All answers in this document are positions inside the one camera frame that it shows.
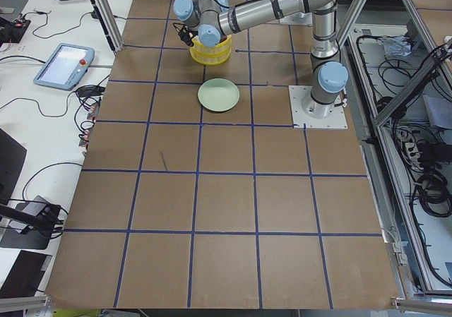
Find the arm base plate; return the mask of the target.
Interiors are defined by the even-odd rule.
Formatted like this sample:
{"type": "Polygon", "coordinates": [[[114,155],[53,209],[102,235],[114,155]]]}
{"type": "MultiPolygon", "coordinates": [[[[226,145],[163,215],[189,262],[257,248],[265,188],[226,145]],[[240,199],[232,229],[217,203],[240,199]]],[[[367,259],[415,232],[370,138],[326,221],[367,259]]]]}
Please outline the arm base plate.
{"type": "Polygon", "coordinates": [[[299,129],[348,129],[340,94],[332,104],[318,104],[311,98],[310,85],[290,85],[289,99],[292,126],[299,129]]]}

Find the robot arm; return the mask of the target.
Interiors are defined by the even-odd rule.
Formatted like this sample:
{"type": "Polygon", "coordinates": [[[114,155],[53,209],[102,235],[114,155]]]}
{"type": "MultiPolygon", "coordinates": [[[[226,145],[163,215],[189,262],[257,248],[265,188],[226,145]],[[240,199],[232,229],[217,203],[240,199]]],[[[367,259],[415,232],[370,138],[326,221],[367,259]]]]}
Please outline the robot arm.
{"type": "Polygon", "coordinates": [[[327,65],[337,61],[340,46],[336,40],[336,0],[248,0],[231,4],[229,0],[175,0],[174,29],[182,42],[193,46],[193,39],[206,47],[216,47],[227,36],[295,13],[310,13],[313,21],[311,46],[312,91],[315,104],[332,104],[344,84],[334,87],[326,80],[327,65]]]}

